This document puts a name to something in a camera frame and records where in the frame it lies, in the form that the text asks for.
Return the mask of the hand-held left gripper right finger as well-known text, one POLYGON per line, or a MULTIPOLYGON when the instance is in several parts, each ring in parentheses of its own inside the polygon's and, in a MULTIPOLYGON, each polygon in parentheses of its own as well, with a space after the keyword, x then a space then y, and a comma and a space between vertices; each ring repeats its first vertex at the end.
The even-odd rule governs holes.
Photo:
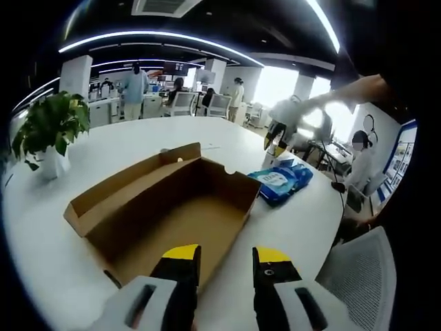
POLYGON ((259 330, 349 330, 346 305, 316 281, 302 279, 283 252, 252 249, 259 330))

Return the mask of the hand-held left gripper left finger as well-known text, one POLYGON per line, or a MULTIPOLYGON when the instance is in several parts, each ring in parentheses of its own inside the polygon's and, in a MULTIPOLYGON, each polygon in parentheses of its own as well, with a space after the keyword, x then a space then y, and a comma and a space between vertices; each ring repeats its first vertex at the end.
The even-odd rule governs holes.
POLYGON ((168 250, 150 276, 138 276, 111 296, 92 330, 194 330, 201 246, 168 250))

